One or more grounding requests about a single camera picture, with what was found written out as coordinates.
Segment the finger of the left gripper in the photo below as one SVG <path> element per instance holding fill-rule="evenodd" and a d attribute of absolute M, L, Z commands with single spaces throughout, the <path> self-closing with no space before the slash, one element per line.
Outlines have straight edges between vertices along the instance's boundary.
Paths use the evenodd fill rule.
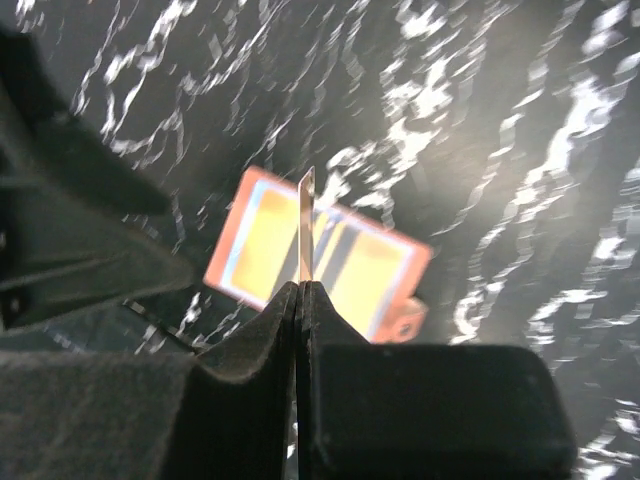
<path fill-rule="evenodd" d="M 192 267 L 124 221 L 170 207 L 70 111 L 30 35 L 3 30 L 2 328 L 189 287 Z"/>

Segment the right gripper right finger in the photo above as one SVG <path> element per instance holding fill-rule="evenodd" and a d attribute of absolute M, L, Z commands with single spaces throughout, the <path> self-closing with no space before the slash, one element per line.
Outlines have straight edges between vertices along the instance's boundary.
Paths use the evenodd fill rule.
<path fill-rule="evenodd" d="M 577 447 L 534 352 L 371 344 L 304 282 L 296 306 L 303 479 L 568 479 Z"/>

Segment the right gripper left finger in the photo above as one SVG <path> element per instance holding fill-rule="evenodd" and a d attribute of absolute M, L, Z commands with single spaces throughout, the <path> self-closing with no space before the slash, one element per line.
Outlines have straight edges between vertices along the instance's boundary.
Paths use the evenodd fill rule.
<path fill-rule="evenodd" d="M 203 355 L 5 351 L 5 479 L 278 479 L 296 287 Z"/>

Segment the pink leather card holder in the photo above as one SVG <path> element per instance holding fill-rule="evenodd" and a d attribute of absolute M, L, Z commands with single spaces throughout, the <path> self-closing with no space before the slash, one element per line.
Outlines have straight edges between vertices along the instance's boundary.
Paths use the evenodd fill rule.
<path fill-rule="evenodd" d="M 230 285 L 230 274 L 235 264 L 233 250 L 238 244 L 237 237 L 238 232 L 242 230 L 243 217 L 249 208 L 252 193 L 262 183 L 293 196 L 298 205 L 298 189 L 291 182 L 257 167 L 249 168 L 241 178 L 230 212 L 203 277 L 205 285 L 242 301 L 256 311 L 263 310 L 268 302 L 260 306 L 243 297 Z M 431 248 L 395 230 L 387 230 L 381 223 L 340 205 L 315 205 L 313 219 L 313 279 L 322 285 L 321 275 L 329 257 L 327 250 L 335 246 L 337 237 L 347 226 L 359 230 L 371 230 L 398 239 L 414 248 L 406 273 L 392 298 L 390 308 L 376 336 L 367 340 L 373 343 L 402 343 L 414 338 L 428 311 L 427 306 L 415 297 L 414 292 L 431 261 Z"/>

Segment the thin card edge-on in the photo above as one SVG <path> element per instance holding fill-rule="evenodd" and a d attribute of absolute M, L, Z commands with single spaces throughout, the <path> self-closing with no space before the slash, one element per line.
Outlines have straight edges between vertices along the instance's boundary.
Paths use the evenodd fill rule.
<path fill-rule="evenodd" d="M 311 167 L 298 183 L 298 260 L 300 283 L 313 280 L 313 213 L 315 168 Z"/>

